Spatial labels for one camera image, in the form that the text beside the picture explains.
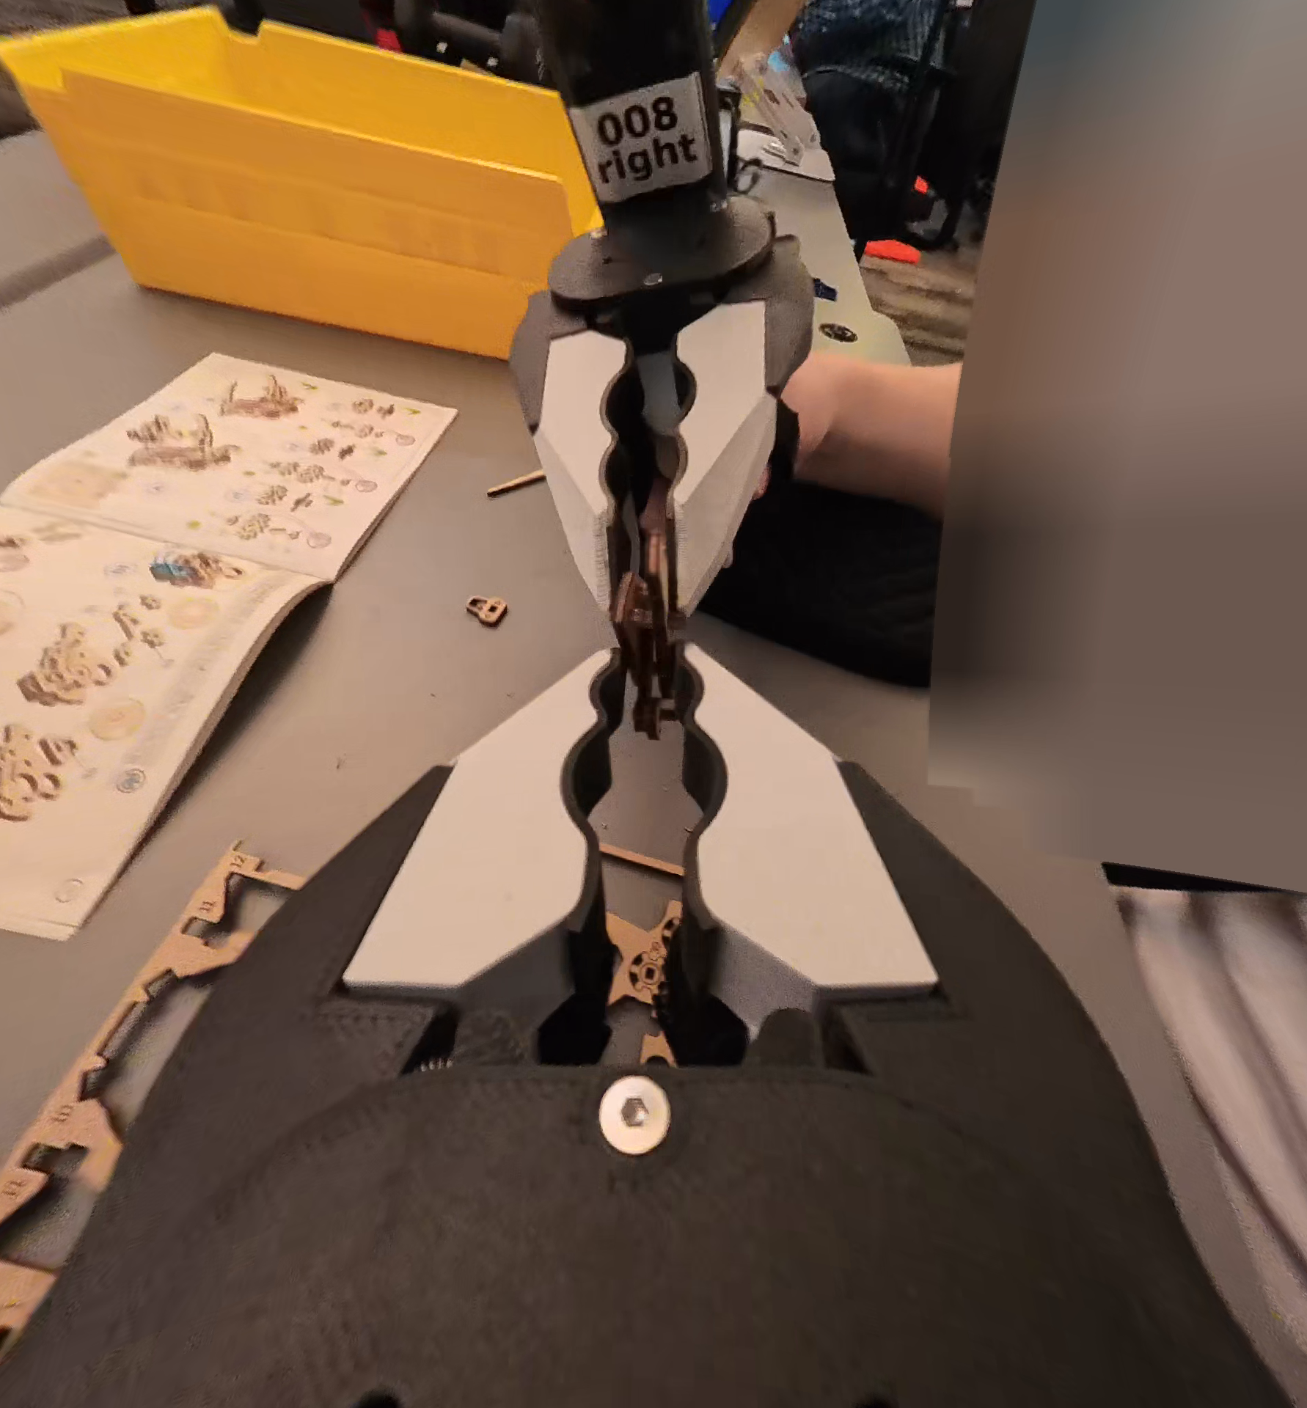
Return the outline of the clear plastic stand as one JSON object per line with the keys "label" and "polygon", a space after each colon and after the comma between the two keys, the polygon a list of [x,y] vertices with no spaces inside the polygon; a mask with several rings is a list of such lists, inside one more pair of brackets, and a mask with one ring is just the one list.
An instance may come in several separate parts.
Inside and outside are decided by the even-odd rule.
{"label": "clear plastic stand", "polygon": [[833,171],[788,48],[744,55],[733,63],[729,76],[737,90],[740,131],[750,133],[739,143],[744,160],[830,183]]}

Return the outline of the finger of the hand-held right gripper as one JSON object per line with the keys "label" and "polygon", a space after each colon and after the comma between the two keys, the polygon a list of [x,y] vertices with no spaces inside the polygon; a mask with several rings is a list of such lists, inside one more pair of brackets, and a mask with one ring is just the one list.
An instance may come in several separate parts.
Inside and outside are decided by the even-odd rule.
{"label": "finger of the hand-held right gripper", "polygon": [[678,331],[663,375],[668,605],[689,618],[733,549],[775,441],[765,302],[723,302]]}
{"label": "finger of the hand-held right gripper", "polygon": [[630,555],[621,485],[609,481],[617,434],[607,420],[607,397],[625,369],[626,344],[585,329],[547,344],[533,382],[539,466],[573,567],[604,618],[611,618]]}

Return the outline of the open instruction booklet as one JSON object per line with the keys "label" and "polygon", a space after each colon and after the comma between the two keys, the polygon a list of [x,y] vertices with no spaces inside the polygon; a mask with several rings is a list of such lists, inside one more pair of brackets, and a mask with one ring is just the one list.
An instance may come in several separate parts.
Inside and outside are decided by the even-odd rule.
{"label": "open instruction booklet", "polygon": [[0,494],[0,929],[74,937],[455,409],[212,354]]}

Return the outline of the laser-cut wooden parts sheet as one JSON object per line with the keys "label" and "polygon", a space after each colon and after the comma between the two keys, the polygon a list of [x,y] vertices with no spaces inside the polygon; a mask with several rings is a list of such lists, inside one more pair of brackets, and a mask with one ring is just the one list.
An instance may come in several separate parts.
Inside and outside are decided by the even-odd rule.
{"label": "laser-cut wooden parts sheet", "polygon": [[60,1277],[170,1049],[305,884],[239,844],[224,852],[15,1138],[0,1165],[0,1359]]}

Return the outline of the black office chair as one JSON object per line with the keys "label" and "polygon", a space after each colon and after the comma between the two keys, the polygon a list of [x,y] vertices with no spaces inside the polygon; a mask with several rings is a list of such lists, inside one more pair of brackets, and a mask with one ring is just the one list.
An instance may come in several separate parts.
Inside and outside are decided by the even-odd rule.
{"label": "black office chair", "polygon": [[932,213],[919,158],[970,4],[809,2],[790,29],[805,109],[828,156],[854,257]]}

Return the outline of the black quilted cloth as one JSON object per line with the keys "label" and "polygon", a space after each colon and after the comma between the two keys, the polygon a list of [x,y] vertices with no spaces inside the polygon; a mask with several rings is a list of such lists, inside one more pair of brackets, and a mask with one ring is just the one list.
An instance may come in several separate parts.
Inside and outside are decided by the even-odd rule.
{"label": "black quilted cloth", "polygon": [[925,690],[940,521],[788,483],[756,498],[699,612],[843,671]]}

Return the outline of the yellow plastic bin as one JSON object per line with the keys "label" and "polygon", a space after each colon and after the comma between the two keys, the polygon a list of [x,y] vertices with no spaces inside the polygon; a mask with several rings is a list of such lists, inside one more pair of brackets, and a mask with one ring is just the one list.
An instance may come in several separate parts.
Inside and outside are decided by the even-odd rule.
{"label": "yellow plastic bin", "polygon": [[602,219],[556,93],[182,10],[0,38],[131,278],[505,359]]}

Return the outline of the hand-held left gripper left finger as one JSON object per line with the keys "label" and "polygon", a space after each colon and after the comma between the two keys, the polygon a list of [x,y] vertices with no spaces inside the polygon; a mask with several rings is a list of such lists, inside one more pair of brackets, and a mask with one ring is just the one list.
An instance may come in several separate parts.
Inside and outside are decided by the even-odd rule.
{"label": "hand-held left gripper left finger", "polygon": [[495,1013],[539,1062],[598,1062],[613,950],[590,815],[613,730],[607,648],[469,745],[345,966],[345,994]]}

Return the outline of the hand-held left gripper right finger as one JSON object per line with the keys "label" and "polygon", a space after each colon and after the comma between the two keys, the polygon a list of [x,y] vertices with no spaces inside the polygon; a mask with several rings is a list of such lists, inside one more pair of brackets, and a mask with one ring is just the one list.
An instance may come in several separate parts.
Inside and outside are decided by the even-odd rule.
{"label": "hand-held left gripper right finger", "polygon": [[839,757],[699,646],[678,705],[699,821],[668,948],[674,1064],[739,1064],[777,1013],[930,994],[940,975]]}

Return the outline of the person's right forearm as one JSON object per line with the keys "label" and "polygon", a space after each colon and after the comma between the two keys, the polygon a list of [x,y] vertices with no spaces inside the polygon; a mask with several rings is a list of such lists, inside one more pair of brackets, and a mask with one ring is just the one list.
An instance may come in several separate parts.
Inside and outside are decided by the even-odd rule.
{"label": "person's right forearm", "polygon": [[961,369],[813,354],[782,394],[797,416],[796,477],[942,517]]}

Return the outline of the wooden model part assembly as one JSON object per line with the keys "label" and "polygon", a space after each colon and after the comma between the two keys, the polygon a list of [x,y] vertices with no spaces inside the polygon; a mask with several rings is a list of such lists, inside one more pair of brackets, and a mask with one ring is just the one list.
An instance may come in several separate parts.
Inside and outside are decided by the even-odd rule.
{"label": "wooden model part assembly", "polygon": [[611,625],[621,662],[634,684],[632,728],[657,739],[678,719],[682,610],[672,527],[672,485],[661,470],[649,473],[644,506],[634,521],[632,567],[611,595]]}

